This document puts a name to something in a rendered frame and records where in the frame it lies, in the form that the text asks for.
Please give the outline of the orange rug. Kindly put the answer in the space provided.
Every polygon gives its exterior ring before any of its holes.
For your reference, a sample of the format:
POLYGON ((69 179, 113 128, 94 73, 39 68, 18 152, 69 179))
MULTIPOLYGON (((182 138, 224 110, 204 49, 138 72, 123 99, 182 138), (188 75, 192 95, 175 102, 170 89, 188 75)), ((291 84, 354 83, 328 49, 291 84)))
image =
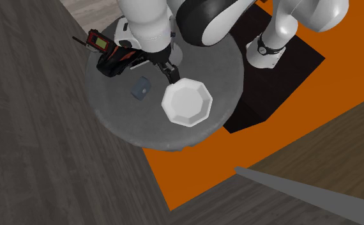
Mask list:
POLYGON ((182 151, 147 149, 167 206, 175 209, 364 101, 364 0, 350 0, 336 27, 297 35, 324 61, 265 122, 233 134, 221 128, 182 151))

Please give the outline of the black and orange bag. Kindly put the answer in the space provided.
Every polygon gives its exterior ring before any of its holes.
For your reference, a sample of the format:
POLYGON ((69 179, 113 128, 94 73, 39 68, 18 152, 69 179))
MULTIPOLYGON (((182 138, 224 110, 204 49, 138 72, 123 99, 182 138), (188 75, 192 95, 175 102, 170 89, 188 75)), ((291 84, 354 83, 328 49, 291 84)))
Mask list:
POLYGON ((102 54, 96 64, 96 68, 107 77, 120 75, 125 68, 141 58, 144 51, 116 46, 112 52, 102 54))

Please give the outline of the thin white stick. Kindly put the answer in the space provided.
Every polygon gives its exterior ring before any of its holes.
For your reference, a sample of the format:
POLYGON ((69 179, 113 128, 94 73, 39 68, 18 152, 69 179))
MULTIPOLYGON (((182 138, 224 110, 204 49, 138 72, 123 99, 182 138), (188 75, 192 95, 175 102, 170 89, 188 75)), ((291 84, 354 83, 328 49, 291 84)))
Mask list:
POLYGON ((136 62, 136 63, 132 63, 132 64, 130 65, 130 69, 131 69, 131 70, 133 70, 133 69, 138 68, 138 67, 140 67, 140 66, 142 66, 142 65, 145 65, 146 63, 149 63, 149 60, 145 60, 145 61, 138 61, 138 62, 136 62))

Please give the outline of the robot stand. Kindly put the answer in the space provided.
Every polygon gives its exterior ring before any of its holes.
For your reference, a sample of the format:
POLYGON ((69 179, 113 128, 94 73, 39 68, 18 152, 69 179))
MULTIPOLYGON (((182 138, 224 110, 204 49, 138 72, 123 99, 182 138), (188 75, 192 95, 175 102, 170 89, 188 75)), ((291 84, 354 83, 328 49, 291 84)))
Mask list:
POLYGON ((290 31, 275 32, 270 13, 254 3, 230 31, 242 53, 243 92, 224 128, 234 133, 266 121, 324 61, 290 31))

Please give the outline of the red handheld radio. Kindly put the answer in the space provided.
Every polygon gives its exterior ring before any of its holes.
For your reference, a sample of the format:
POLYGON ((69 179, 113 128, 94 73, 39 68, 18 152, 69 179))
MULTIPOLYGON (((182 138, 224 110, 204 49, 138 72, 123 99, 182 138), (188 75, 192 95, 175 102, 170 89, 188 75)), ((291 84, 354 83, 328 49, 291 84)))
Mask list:
POLYGON ((87 39, 84 42, 75 36, 72 38, 91 52, 106 54, 108 52, 113 52, 116 49, 116 44, 97 29, 90 29, 88 31, 87 39))

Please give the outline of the white octagonal bowl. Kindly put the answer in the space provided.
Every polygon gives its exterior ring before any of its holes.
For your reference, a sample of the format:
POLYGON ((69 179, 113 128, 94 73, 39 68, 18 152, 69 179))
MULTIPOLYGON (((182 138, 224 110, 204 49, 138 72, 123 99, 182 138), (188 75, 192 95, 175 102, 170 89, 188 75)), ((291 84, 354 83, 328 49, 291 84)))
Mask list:
POLYGON ((167 86, 161 106, 170 122, 193 127, 209 117, 212 103, 204 83, 182 78, 167 86))

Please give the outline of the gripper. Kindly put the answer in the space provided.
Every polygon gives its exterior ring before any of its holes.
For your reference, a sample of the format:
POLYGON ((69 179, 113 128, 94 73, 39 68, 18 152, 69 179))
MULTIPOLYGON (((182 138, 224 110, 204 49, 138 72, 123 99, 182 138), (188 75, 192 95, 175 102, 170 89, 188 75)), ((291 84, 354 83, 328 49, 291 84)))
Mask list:
POLYGON ((167 46, 160 52, 147 52, 145 58, 154 65, 165 66, 165 74, 170 84, 174 84, 180 80, 179 70, 176 65, 170 64, 170 55, 172 48, 167 46))

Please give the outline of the round grey table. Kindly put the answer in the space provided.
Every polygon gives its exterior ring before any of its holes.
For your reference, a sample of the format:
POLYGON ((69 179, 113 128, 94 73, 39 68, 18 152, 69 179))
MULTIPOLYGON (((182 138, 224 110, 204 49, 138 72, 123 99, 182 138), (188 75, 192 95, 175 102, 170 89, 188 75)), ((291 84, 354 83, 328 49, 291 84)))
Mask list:
POLYGON ((106 77, 96 68, 100 54, 92 52, 86 63, 87 99, 115 136, 143 148, 181 150, 205 140, 234 112, 244 79, 243 58, 234 38, 227 35, 210 47, 195 47, 177 34, 175 43, 183 53, 180 76, 204 83, 213 97, 209 117, 193 127, 170 122, 161 106, 169 82, 156 66, 146 63, 106 77), (142 76, 150 81, 151 89, 143 100, 137 100, 131 89, 142 76))

